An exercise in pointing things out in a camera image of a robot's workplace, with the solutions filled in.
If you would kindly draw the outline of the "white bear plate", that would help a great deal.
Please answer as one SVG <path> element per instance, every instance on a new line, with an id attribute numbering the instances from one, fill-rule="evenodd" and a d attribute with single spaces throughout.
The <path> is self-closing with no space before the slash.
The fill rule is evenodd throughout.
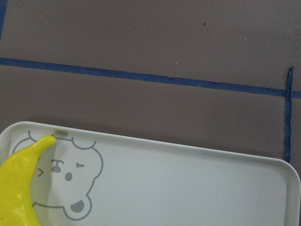
<path id="1" fill-rule="evenodd" d="M 43 226 L 297 226 L 301 182 L 287 162 L 19 122 L 0 158 L 45 135 L 31 192 Z"/>

